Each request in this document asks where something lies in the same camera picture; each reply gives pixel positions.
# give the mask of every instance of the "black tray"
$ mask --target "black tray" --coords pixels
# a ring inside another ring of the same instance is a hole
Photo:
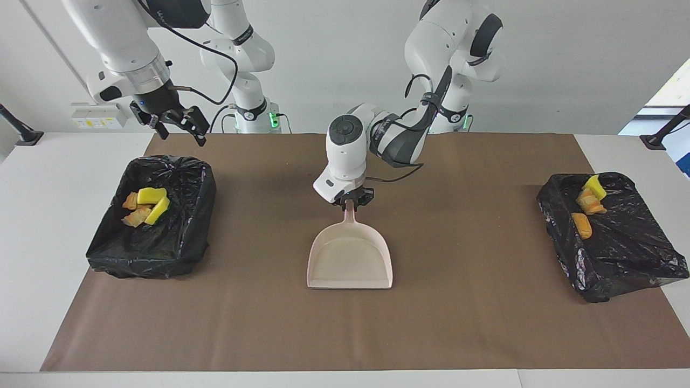
[[[127,195],[164,187],[170,208],[155,225],[134,229],[121,219]],[[171,278],[204,258],[216,184],[211,167],[194,157],[150,156],[127,165],[117,192],[86,252],[91,268],[118,278]]]
[[[673,248],[635,184],[619,173],[603,173],[604,215],[589,216],[593,235],[582,240],[571,213],[592,175],[554,175],[537,196],[563,271],[587,302],[688,278],[685,257]]]

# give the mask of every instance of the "electrical outlet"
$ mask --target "electrical outlet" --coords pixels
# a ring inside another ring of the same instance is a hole
[[[92,125],[90,125],[91,121],[86,118],[86,115],[88,114],[88,110],[78,110],[72,114],[72,122],[75,123],[77,128],[79,129],[91,129],[93,128]]]
[[[72,104],[72,107],[75,108],[72,121],[80,129],[122,129],[127,124],[127,116],[117,104]]]

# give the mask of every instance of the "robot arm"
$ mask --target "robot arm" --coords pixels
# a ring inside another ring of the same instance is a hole
[[[405,59],[413,79],[426,79],[419,107],[403,118],[362,104],[333,121],[326,135],[328,166],[313,185],[326,201],[344,206],[345,201],[352,200],[355,206],[363,206],[372,200],[373,190],[362,186],[367,148],[394,168],[419,166],[415,162],[432,124],[457,125],[471,94],[468,76],[462,71],[489,80],[491,69],[499,68],[493,64],[500,64],[497,60],[489,63],[489,59],[502,23],[493,14],[484,15],[473,29],[473,15],[481,11],[465,0],[427,1],[420,22],[405,44]],[[469,70],[465,69],[467,60],[459,62],[460,58],[472,61]],[[500,76],[498,71],[493,74],[493,78]]]
[[[205,44],[235,58],[237,68],[223,57],[206,50],[201,50],[201,62],[229,82],[237,78],[233,88],[238,113],[235,115],[237,130],[241,133],[279,131],[279,123],[271,115],[277,113],[277,106],[264,96],[261,82],[251,74],[273,67],[273,47],[249,24],[242,0],[213,0],[211,8],[214,27],[223,37]]]
[[[156,23],[137,0],[62,0],[68,14],[101,56],[105,70],[88,77],[97,103],[131,96],[130,107],[143,125],[168,136],[162,123],[174,124],[194,135],[203,146],[208,122],[193,106],[184,108],[172,89],[171,63],[166,62],[147,33]],[[148,0],[148,10],[170,27],[198,28],[209,17],[209,0]]]

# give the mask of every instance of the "dustpan handle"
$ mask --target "dustpan handle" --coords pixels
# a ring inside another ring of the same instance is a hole
[[[343,222],[346,224],[357,224],[355,213],[355,204],[352,201],[347,201],[345,203],[345,220]]]

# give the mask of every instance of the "green led light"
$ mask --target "green led light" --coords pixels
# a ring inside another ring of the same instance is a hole
[[[278,117],[276,117],[275,113],[270,112],[268,114],[268,117],[270,118],[270,126],[272,126],[273,128],[278,128],[278,126],[280,125],[280,121],[278,120]]]

